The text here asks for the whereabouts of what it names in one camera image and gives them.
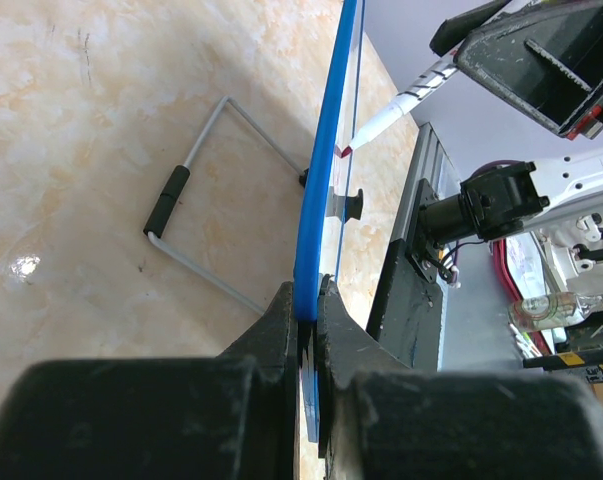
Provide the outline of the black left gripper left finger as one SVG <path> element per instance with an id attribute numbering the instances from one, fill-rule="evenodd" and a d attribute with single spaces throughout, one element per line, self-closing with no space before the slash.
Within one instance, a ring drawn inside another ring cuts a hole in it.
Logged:
<path id="1" fill-rule="evenodd" d="M 70 359 L 0 406 L 0 479 L 295 479 L 293 286 L 215 357 Z"/>

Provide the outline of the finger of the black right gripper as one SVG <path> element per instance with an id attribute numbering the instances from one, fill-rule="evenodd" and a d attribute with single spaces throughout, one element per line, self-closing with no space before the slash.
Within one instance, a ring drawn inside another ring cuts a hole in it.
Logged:
<path id="1" fill-rule="evenodd" d="M 542 1 L 473 30 L 455 63 L 561 138 L 603 129 L 603 1 Z"/>
<path id="2" fill-rule="evenodd" d="M 509 0 L 494 0 L 445 20 L 430 40 L 429 47 L 436 55 L 444 55 L 457 47 L 469 33 L 489 21 Z"/>

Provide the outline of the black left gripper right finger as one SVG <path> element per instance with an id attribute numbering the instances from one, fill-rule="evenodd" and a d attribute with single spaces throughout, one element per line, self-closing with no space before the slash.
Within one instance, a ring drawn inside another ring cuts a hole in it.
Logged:
<path id="1" fill-rule="evenodd" d="M 318 452 L 330 479 L 603 479 L 603 408 L 579 380 L 422 373 L 318 297 Z"/>

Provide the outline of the magenta capped whiteboard marker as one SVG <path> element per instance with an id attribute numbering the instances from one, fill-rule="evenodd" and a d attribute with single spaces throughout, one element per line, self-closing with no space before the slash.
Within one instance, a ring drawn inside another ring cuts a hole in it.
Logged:
<path id="1" fill-rule="evenodd" d="M 513 14 L 527 4 L 526 1 L 510 1 L 491 21 Z M 454 57 L 461 43 L 422 72 L 408 87 L 400 91 L 382 110 L 368 120 L 342 148 L 335 148 L 339 158 L 344 158 L 361 146 L 371 142 L 402 117 L 411 113 L 427 97 L 444 85 L 457 71 Z"/>

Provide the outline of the blue framed whiteboard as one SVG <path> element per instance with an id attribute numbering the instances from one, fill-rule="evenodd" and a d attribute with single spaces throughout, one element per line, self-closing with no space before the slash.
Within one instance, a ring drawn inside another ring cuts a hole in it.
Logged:
<path id="1" fill-rule="evenodd" d="M 307 438 L 319 440 L 320 410 L 317 370 L 317 333 L 319 292 L 323 281 L 339 276 L 346 223 L 360 219 L 363 195 L 349 196 L 353 158 L 342 153 L 354 136 L 361 78 L 365 2 L 344 2 L 336 32 L 327 83 L 321 105 L 314 145 L 307 169 L 302 169 L 230 96 L 224 96 L 209 117 L 186 159 L 177 165 L 163 187 L 143 228 L 150 243 L 187 269 L 206 279 L 234 300 L 257 314 L 263 306 L 178 252 L 162 235 L 189 177 L 195 156 L 227 105 L 232 106 L 254 130 L 299 175 L 304 196 L 299 219 L 293 269 L 293 313 L 306 323 L 309 338 L 302 344 L 301 379 L 306 415 Z"/>

